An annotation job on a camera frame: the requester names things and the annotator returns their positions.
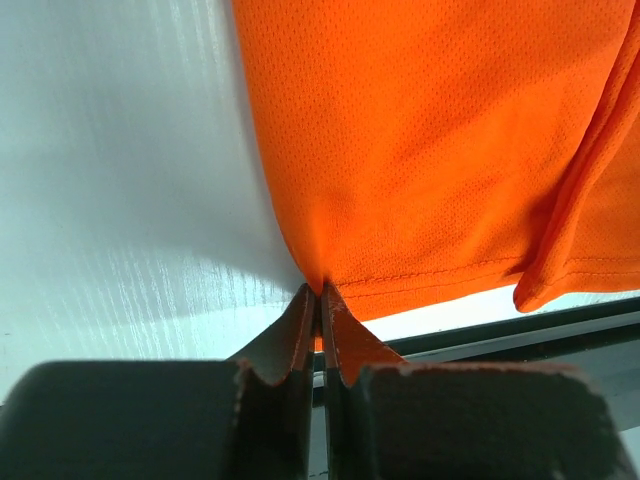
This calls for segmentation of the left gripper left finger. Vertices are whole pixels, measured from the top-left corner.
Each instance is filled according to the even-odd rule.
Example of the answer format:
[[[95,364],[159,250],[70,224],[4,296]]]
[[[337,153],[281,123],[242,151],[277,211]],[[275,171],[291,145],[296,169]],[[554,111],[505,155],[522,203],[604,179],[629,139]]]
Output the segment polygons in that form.
[[[1,410],[5,479],[303,479],[316,298],[225,360],[59,361]]]

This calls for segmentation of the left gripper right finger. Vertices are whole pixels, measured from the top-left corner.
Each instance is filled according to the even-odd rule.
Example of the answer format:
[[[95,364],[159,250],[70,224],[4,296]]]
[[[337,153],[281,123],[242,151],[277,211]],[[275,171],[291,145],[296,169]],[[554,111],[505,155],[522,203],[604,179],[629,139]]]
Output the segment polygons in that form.
[[[579,369],[411,363],[326,284],[327,459],[333,479],[635,479],[604,397]]]

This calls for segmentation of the orange t shirt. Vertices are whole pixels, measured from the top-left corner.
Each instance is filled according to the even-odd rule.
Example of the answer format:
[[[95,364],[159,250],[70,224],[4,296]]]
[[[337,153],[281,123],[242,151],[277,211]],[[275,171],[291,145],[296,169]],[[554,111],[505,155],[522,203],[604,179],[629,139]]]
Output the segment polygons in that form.
[[[315,291],[373,320],[639,286],[635,1],[236,1],[257,142]]]

